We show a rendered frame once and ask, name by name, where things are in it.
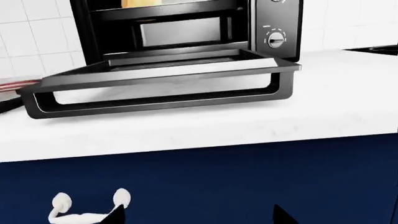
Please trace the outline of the golden bread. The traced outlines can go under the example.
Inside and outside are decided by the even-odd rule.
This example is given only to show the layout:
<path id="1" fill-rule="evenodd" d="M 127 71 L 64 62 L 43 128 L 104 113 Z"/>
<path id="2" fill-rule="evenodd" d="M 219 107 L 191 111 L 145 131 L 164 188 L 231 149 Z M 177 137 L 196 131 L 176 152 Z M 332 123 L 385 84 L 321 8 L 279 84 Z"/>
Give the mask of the golden bread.
<path id="1" fill-rule="evenodd" d="M 162 5 L 162 0 L 121 0 L 122 8 L 151 7 Z"/>

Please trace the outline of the red striped cloth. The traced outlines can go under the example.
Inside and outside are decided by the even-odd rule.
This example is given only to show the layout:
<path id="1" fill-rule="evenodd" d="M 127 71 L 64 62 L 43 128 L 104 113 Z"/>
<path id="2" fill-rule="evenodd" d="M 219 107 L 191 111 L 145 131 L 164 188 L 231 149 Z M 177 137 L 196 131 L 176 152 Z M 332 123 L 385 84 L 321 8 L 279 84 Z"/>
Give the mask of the red striped cloth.
<path id="1" fill-rule="evenodd" d="M 33 80 L 33 79 L 20 79 L 20 78 L 5 78 L 0 79 L 0 93 L 7 92 L 7 91 L 16 91 L 22 87 L 27 85 L 33 85 L 38 83 L 40 80 Z"/>

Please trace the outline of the black cooktop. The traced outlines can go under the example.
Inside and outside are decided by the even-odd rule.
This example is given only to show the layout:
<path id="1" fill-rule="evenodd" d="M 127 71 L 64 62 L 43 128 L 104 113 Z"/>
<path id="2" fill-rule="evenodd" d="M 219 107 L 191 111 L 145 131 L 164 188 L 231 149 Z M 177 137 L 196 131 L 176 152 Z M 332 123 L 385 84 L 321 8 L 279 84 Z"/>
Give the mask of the black cooktop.
<path id="1" fill-rule="evenodd" d="M 398 56 L 398 45 L 378 46 L 378 47 L 365 47 L 346 49 L 351 52 L 365 52 L 369 54 L 381 54 L 381 55 L 395 55 Z"/>

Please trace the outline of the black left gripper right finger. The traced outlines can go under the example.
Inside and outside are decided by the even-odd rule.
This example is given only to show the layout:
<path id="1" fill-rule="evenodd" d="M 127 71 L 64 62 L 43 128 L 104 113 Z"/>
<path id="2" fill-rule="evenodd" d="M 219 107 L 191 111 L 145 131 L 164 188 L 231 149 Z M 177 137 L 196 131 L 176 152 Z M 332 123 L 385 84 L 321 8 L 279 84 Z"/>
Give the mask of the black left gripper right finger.
<path id="1" fill-rule="evenodd" d="M 295 218 L 277 204 L 275 204 L 273 208 L 272 220 L 273 224 L 299 224 Z"/>

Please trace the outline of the black toaster oven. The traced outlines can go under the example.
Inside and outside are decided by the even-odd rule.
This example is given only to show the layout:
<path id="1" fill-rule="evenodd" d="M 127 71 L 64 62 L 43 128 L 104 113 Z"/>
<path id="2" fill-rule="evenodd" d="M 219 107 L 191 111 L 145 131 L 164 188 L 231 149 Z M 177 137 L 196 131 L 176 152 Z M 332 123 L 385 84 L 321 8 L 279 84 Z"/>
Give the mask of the black toaster oven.
<path id="1" fill-rule="evenodd" d="M 304 0 L 162 0 L 122 8 L 121 0 L 68 0 L 87 65 L 154 55 L 247 49 L 297 62 Z M 280 32 L 285 42 L 267 40 Z"/>

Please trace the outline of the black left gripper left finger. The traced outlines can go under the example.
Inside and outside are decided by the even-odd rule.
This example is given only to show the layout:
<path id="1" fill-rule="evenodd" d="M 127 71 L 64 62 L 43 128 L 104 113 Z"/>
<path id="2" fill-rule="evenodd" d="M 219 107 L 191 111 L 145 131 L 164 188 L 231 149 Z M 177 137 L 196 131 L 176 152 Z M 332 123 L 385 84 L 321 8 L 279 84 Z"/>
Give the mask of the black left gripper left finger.
<path id="1" fill-rule="evenodd" d="M 125 224 L 124 206 L 120 205 L 115 208 L 104 218 L 104 220 L 102 220 L 102 224 Z"/>

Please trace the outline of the silver oven control knob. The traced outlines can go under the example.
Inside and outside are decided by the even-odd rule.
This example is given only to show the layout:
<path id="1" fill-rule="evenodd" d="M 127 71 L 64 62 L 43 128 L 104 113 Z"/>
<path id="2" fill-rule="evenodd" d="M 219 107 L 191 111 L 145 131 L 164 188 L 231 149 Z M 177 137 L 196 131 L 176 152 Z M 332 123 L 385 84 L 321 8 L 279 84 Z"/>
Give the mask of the silver oven control knob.
<path id="1" fill-rule="evenodd" d="M 282 46 L 282 44 L 285 42 L 285 37 L 282 33 L 280 32 L 274 32 L 271 33 L 268 37 L 267 44 L 270 48 L 276 49 Z"/>

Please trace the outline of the navy blue cabinet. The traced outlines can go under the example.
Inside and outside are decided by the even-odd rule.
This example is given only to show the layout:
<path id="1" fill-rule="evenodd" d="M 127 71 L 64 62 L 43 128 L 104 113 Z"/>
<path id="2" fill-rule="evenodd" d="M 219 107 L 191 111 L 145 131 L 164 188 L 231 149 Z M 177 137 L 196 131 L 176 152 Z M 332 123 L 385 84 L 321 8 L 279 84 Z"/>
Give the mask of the navy blue cabinet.
<path id="1" fill-rule="evenodd" d="M 275 204 L 299 224 L 398 224 L 398 134 L 0 164 L 0 224 L 107 213 L 131 194 L 126 224 L 271 224 Z"/>

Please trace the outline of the black oven door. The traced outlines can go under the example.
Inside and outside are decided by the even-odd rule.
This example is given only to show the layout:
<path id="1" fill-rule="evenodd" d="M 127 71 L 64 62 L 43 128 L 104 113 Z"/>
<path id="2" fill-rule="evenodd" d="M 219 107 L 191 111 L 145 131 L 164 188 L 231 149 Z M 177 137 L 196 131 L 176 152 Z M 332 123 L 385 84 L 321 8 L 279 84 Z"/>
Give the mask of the black oven door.
<path id="1" fill-rule="evenodd" d="M 294 73 L 300 69 L 297 63 L 243 49 L 122 58 L 43 78 L 38 83 L 18 89 L 17 94 L 21 96 L 28 115 L 34 119 L 284 100 L 292 96 Z M 271 76 L 270 84 L 247 90 L 68 105 L 58 103 L 54 97 L 56 91 L 262 74 Z"/>

